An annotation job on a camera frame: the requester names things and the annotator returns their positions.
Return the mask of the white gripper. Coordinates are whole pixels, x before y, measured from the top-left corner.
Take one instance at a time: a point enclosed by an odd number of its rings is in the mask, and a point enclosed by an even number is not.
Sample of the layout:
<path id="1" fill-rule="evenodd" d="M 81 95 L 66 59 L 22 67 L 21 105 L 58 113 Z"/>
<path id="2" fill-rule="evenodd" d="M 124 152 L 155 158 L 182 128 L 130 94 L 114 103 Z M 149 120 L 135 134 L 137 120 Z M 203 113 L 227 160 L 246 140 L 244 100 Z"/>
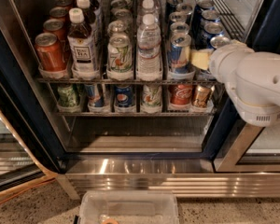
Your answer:
<path id="1" fill-rule="evenodd" d="M 246 56 L 254 54 L 246 43 L 233 39 L 229 45 L 225 45 L 213 51 L 212 49 L 194 49 L 190 55 L 191 63 L 202 70 L 209 68 L 212 76 L 220 83 L 237 84 L 247 83 L 244 78 L 238 79 L 237 68 Z"/>

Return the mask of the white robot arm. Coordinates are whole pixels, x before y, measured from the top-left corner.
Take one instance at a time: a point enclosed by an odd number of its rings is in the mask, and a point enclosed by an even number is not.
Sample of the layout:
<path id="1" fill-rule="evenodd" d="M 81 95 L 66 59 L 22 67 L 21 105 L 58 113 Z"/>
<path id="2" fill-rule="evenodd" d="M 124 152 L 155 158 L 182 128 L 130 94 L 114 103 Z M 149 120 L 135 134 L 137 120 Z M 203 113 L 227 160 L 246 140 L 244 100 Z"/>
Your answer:
<path id="1" fill-rule="evenodd" d="M 233 40 L 218 49 L 194 49 L 190 61 L 225 86 L 245 122 L 259 127 L 280 122 L 280 54 Z"/>

